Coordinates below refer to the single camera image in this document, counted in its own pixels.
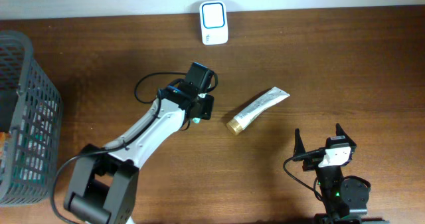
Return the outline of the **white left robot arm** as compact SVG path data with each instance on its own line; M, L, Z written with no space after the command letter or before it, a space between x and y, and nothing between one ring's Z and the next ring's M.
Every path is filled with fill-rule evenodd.
M74 170L63 207L85 223L133 223L139 171L154 151L192 119L208 120L217 78L179 78L157 91L129 130L99 148L70 158Z

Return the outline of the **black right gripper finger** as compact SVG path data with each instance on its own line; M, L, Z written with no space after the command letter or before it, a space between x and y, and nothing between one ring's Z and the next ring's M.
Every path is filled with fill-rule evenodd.
M341 125L339 123L336 123L335 128L336 128L336 131L335 131L336 136L345 136L345 137L347 137L347 134L342 129L342 127L341 127Z
M299 128L295 129L295 145L294 145L294 155L301 155L305 153L305 147L303 145L300 130Z

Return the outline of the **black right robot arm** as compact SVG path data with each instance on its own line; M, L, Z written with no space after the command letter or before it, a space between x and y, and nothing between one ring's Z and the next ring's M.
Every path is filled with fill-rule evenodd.
M349 164L357 148L340 124L335 125L335 135L326 139L325 146L306 151L300 130L294 132L294 154L283 163L284 171L295 181L311 190L325 207L325 213L313 217L314 223L388 223L387 220L365 219L371 191L369 181L354 175L344 176L341 168ZM291 174L286 165L302 162L303 171L314 171L312 186Z

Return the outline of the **white tube with gold cap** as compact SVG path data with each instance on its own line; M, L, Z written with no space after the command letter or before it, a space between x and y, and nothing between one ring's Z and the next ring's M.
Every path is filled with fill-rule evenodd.
M242 111L226 123L227 128L234 134L239 135L245 130L261 113L275 106L279 102L290 97L290 94L278 87L273 87L249 103Z

